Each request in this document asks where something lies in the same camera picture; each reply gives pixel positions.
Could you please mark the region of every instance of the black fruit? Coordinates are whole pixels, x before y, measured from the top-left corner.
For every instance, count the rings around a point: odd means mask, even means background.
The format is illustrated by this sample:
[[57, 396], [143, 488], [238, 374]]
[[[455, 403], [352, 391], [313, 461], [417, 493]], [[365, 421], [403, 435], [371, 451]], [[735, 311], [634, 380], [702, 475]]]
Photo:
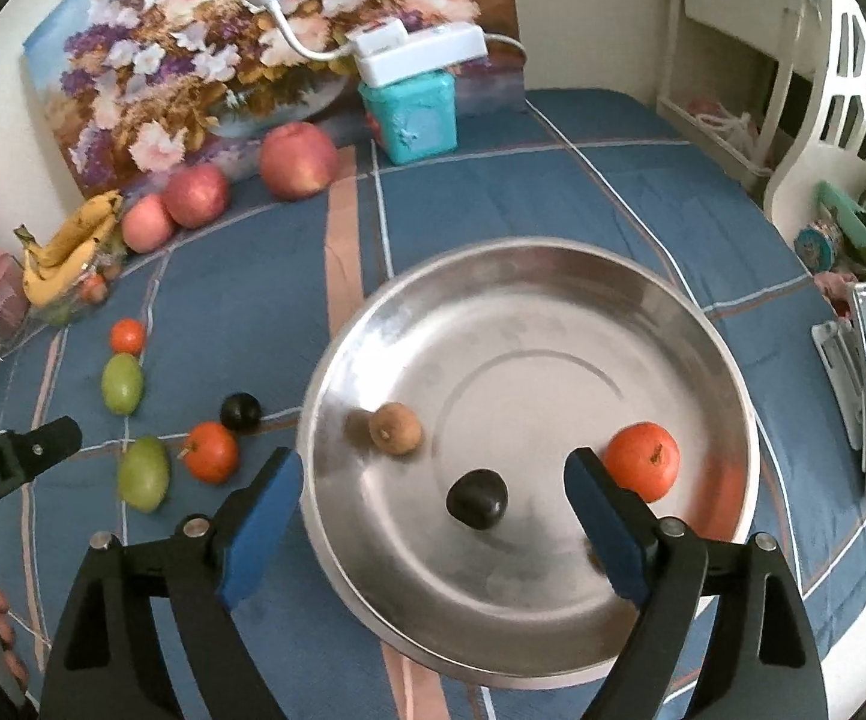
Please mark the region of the black fruit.
[[233, 433], [248, 433], [259, 427], [263, 418], [263, 408], [248, 392], [237, 392], [223, 401], [220, 408], [220, 422]]
[[475, 531], [486, 531], [499, 522], [508, 502], [506, 482], [489, 469], [470, 471], [446, 493], [446, 511]]

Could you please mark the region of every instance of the floral painting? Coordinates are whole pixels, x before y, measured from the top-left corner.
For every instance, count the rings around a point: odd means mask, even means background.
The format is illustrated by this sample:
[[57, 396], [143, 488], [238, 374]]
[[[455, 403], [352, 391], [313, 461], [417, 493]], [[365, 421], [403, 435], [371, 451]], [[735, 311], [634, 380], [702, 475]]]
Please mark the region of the floral painting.
[[[388, 16], [415, 31], [471, 20], [516, 36], [513, 0], [282, 0], [317, 52]], [[522, 105], [516, 49], [450, 68], [461, 115]], [[64, 0], [26, 41], [47, 121], [84, 196], [138, 196], [182, 164], [255, 172], [263, 133], [309, 119], [338, 143], [367, 137], [351, 58], [311, 62], [243, 0]]]

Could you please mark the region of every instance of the teal container lid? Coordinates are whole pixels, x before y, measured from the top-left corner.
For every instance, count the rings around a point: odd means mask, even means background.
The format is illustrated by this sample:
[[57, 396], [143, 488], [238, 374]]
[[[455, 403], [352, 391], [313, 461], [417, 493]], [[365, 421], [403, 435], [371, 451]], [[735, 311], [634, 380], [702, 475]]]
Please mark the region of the teal container lid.
[[392, 103], [396, 100], [408, 100], [416, 95], [428, 95], [430, 92], [452, 92], [456, 88], [453, 74], [445, 70], [430, 71], [411, 79], [403, 79], [386, 86], [367, 86], [359, 84], [359, 93], [369, 103]]

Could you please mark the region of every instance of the teal plastic box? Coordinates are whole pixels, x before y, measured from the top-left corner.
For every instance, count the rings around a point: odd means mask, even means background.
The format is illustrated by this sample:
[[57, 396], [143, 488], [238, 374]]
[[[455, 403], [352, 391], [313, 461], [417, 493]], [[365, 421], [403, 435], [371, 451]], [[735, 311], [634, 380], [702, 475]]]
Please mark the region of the teal plastic box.
[[373, 137], [395, 165], [456, 148], [456, 80], [436, 70], [374, 88], [359, 84]]

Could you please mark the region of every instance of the blue gripper pad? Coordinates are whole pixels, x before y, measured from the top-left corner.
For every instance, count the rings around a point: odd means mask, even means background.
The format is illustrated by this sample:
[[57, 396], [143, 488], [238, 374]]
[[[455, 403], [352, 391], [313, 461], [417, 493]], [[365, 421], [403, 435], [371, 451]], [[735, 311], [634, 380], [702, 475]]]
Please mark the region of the blue gripper pad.
[[292, 450], [278, 464], [274, 454], [252, 485], [241, 490], [247, 493], [247, 500], [254, 498], [255, 502], [223, 549], [223, 576], [217, 593], [226, 608], [232, 610], [259, 588], [302, 490], [302, 461]]
[[616, 488], [599, 458], [589, 449], [570, 453], [563, 476], [566, 498], [580, 520], [613, 591], [642, 610], [650, 597], [643, 550], [616, 509], [609, 504], [598, 477], [603, 479], [603, 484], [613, 485], [621, 495], [633, 493]]

